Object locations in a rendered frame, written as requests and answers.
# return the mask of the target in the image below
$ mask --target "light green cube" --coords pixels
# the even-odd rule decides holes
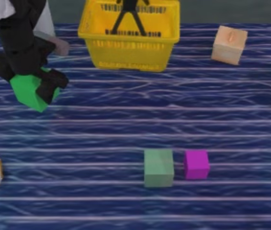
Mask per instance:
[[[174,159],[172,150],[144,150],[145,187],[171,187],[173,185],[174,174]]]
[[[40,86],[41,79],[34,75],[15,75],[11,80],[10,84],[13,88],[14,94],[17,100],[38,111],[43,112],[48,104],[45,103],[42,98],[40,98],[35,90]],[[57,88],[54,92],[53,99],[59,95],[60,89]]]

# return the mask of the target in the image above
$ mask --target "tan wooden cube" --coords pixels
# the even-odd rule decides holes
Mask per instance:
[[[212,60],[238,65],[248,32],[221,25],[213,44]]]

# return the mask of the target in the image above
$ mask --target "purple cube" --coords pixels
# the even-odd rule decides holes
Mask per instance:
[[[184,168],[186,179],[206,179],[210,171],[208,152],[205,150],[185,151]]]

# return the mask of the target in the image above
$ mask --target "wooden surface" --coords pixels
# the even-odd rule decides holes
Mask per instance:
[[[210,60],[217,24],[181,27],[164,73],[95,69],[77,25],[70,85],[44,113],[0,79],[0,230],[271,230],[271,24],[248,31],[240,66]],[[143,149],[173,148],[176,176],[143,187]],[[209,151],[185,181],[185,149]]]

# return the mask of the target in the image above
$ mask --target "yellow basket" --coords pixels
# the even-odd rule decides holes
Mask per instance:
[[[87,0],[78,36],[88,47],[95,67],[101,69],[139,69],[163,71],[173,46],[180,38],[180,2],[178,0],[138,1],[136,11],[146,36],[139,32],[131,13],[127,13],[117,34],[113,26],[121,13],[116,0]]]

